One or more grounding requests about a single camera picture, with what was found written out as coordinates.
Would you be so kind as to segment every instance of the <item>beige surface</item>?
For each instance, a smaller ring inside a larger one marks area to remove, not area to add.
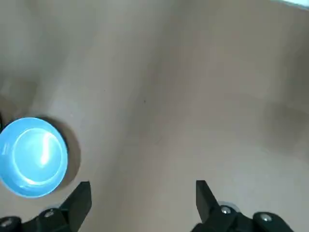
[[[205,179],[243,213],[306,230],[308,12],[267,0],[1,4],[1,112],[57,119],[72,156],[49,196],[1,185],[0,217],[29,219],[90,180],[82,231],[190,231]]]

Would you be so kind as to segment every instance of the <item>plastic bowl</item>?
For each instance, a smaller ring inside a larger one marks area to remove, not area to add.
[[[18,119],[0,134],[0,178],[15,194],[38,198],[61,183],[68,151],[61,134],[34,117]]]

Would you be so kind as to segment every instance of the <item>bowl rim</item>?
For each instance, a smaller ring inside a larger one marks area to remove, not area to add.
[[[52,128],[54,128],[56,130],[56,132],[59,134],[59,138],[62,139],[63,141],[63,144],[65,145],[65,152],[63,152],[62,154],[66,154],[66,159],[65,159],[65,164],[63,165],[64,167],[64,172],[61,176],[59,176],[59,182],[54,186],[52,187],[50,190],[48,190],[47,192],[43,193],[43,194],[40,194],[40,195],[35,195],[35,196],[29,196],[29,195],[24,195],[24,194],[21,194],[19,192],[16,192],[15,190],[13,190],[10,186],[7,185],[7,183],[3,180],[2,178],[2,175],[0,174],[0,179],[1,179],[1,182],[3,183],[3,185],[11,192],[13,192],[15,195],[19,196],[19,197],[24,197],[24,198],[40,198],[40,197],[43,197],[43,196],[46,196],[48,194],[50,194],[51,192],[53,192],[56,188],[58,188],[58,186],[61,184],[61,182],[63,181],[64,177],[65,177],[65,174],[67,172],[67,169],[68,169],[68,146],[66,144],[66,140],[64,138],[64,136],[60,133],[60,131],[54,126],[52,125],[50,122],[46,121],[46,120],[43,120],[41,118],[38,118],[38,117],[22,117],[22,118],[18,118],[16,120],[13,120],[11,121],[10,123],[8,123],[7,125],[5,125],[5,127],[3,127],[3,129],[1,130],[0,134],[2,132],[4,132],[8,126],[14,124],[15,122],[18,122],[18,121],[23,121],[23,120],[29,120],[29,119],[34,119],[34,120],[37,120],[37,121],[41,121],[43,123],[46,123],[48,124],[49,126],[51,126]]]

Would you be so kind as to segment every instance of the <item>blue bowl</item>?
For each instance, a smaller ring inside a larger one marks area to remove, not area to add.
[[[0,134],[0,178],[15,194],[37,198],[61,183],[68,151],[61,134],[48,122],[25,117]]]

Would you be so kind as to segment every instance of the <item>metal screw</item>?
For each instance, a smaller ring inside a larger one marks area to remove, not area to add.
[[[269,216],[268,214],[261,214],[261,219],[263,221],[272,221],[271,216]]]
[[[52,215],[54,215],[54,210],[53,209],[47,211],[46,214],[44,215],[44,217],[49,218]]]
[[[230,214],[231,213],[231,209],[229,207],[222,206],[221,207],[221,212],[224,213],[224,214]]]
[[[12,222],[13,222],[12,219],[8,218],[1,223],[1,227],[7,227],[7,226],[11,225]]]

